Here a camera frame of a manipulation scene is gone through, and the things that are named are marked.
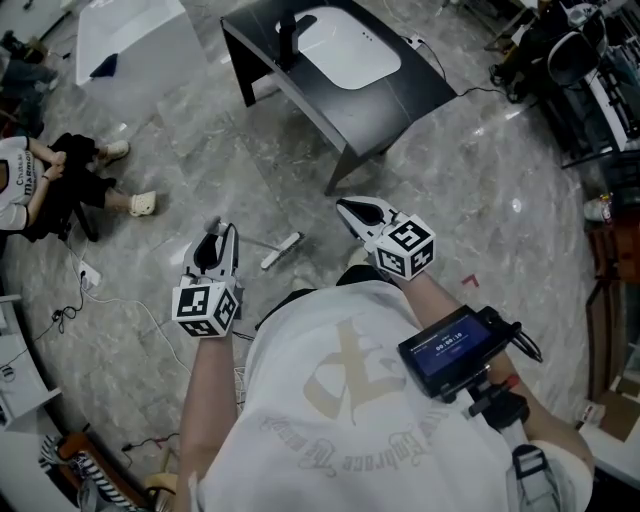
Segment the white broom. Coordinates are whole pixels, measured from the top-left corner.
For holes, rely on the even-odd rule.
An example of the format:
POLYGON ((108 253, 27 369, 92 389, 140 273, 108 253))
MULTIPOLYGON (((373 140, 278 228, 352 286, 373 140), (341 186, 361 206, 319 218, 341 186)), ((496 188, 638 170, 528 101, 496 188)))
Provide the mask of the white broom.
MULTIPOLYGON (((219 216, 215 216, 212 220, 205 223, 205 231, 213 235, 221 236, 223 231, 228 227, 223 223, 219 216)), ((252 246, 261 247, 267 249, 269 254, 261 261, 261 269, 267 271, 272 268, 276 263, 282 260, 287 254, 292 252, 301 242, 305 239, 305 234, 299 231, 294 232, 287 237, 283 242, 273 245, 264 241, 260 241, 251 237, 247 237, 238 234, 241 242, 250 244, 252 246)))

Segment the dark blue cloth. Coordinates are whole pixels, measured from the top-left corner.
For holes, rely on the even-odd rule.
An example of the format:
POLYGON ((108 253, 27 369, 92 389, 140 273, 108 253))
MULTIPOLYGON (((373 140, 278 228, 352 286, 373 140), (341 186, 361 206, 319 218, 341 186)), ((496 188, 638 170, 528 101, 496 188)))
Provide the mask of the dark blue cloth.
POLYGON ((90 78, 111 78, 115 75, 118 64, 118 53, 106 57, 91 73, 90 78))

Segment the black office chair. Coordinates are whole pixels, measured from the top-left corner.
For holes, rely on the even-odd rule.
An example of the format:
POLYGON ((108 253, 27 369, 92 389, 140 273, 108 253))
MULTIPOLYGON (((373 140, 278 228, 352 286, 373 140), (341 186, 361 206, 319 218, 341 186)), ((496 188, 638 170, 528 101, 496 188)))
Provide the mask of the black office chair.
POLYGON ((81 203, 78 200, 70 199, 46 203, 35 223, 26 228, 23 236, 34 243, 49 234, 54 234, 59 240, 65 242, 71 233, 72 216, 76 218, 86 238, 90 242, 96 242, 98 234, 91 228, 81 203))

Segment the person's left forearm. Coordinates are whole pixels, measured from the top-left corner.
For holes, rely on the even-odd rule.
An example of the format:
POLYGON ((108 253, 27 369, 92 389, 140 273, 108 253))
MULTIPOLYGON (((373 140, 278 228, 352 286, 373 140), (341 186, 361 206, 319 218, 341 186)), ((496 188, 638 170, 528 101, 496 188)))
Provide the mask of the person's left forearm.
POLYGON ((180 424, 175 512, 191 510, 189 479, 202 479, 238 416, 232 336, 200 340, 180 424))

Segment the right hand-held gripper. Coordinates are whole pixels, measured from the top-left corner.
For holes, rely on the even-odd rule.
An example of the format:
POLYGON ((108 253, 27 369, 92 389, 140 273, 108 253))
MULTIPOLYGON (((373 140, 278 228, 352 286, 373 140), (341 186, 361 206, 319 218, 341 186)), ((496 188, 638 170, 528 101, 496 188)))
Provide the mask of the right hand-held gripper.
POLYGON ((349 232, 365 243, 377 268, 390 276, 411 281, 433 262, 436 235, 417 215, 398 213, 370 196, 338 199, 336 210, 349 232))

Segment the white sink basin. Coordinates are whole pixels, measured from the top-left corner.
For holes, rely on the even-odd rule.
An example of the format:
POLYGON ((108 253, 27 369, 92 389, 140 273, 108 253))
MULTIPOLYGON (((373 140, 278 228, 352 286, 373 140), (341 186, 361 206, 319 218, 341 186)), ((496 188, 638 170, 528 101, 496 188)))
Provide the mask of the white sink basin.
POLYGON ((299 51, 339 88, 364 88, 401 67, 393 48, 341 8, 315 7, 294 18, 299 51))

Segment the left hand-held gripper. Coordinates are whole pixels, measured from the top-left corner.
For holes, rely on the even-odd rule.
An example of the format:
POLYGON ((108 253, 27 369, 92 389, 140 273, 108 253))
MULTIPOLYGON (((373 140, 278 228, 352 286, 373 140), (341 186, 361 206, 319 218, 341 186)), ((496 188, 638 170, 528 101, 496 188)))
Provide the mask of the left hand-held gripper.
POLYGON ((238 259, 234 224, 220 236, 205 232, 187 249, 180 283, 172 291, 172 320, 189 336, 224 338, 229 333, 241 303, 234 277, 238 259))

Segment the brown wooden cabinet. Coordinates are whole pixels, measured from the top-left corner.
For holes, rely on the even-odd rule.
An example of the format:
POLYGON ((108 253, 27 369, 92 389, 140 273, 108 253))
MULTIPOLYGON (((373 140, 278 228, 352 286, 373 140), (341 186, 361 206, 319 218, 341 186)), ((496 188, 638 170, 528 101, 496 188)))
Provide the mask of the brown wooden cabinet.
POLYGON ((640 285, 640 209, 593 227, 587 237, 595 287, 585 311, 589 347, 587 397, 598 401, 621 376, 632 352, 626 322, 627 285, 640 285))

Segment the dark-topped wooden vanity cabinet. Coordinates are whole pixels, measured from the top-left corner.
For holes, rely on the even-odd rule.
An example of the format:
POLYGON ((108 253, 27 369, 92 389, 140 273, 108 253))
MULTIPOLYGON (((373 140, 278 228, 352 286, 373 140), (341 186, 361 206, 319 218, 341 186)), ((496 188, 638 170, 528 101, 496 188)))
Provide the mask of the dark-topped wooden vanity cabinet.
POLYGON ((254 83, 270 77, 340 150, 326 194, 370 157, 384 153, 414 122, 456 97, 417 50, 355 0, 254 0, 220 23, 246 106, 256 102, 254 83), (321 6, 341 8, 371 29, 400 56, 400 69, 364 88, 345 90, 298 49, 294 65, 283 71, 278 65, 283 12, 295 15, 321 6))

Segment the white desk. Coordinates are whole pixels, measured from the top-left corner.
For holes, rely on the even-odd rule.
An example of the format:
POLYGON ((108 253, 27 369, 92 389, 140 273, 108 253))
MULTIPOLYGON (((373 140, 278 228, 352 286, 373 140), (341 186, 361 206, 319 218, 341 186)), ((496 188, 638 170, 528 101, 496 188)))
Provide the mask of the white desk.
POLYGON ((0 430, 21 431, 61 395, 40 374, 16 316, 20 295, 0 296, 0 430))

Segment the person's white T-shirt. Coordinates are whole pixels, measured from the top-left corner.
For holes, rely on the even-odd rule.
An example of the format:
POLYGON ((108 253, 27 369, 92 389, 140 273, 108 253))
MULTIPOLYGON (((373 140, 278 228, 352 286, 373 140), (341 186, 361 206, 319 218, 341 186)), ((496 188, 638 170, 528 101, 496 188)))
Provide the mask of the person's white T-shirt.
POLYGON ((535 440, 545 468, 527 499, 513 449, 472 400, 427 397, 398 345, 416 334, 406 296, 383 281, 314 291, 258 330, 246 402, 189 512, 585 512, 593 476, 535 440))

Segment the person's right forearm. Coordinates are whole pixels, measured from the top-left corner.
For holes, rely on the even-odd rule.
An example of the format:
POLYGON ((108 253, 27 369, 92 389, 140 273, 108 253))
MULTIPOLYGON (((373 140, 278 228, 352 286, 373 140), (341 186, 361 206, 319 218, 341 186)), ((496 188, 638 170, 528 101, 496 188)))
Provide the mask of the person's right forearm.
MULTIPOLYGON (((442 320, 461 306, 425 272, 411 281, 399 280, 398 286, 424 328, 442 320)), ((504 351, 496 355, 489 365, 488 380, 492 384, 500 384, 510 377, 518 377, 516 368, 504 351)), ((527 401, 529 417, 524 423, 527 438, 530 441, 544 441, 568 451, 580 459, 591 476, 594 476, 593 455, 579 432, 551 414, 524 382, 520 381, 511 388, 511 391, 527 401)))

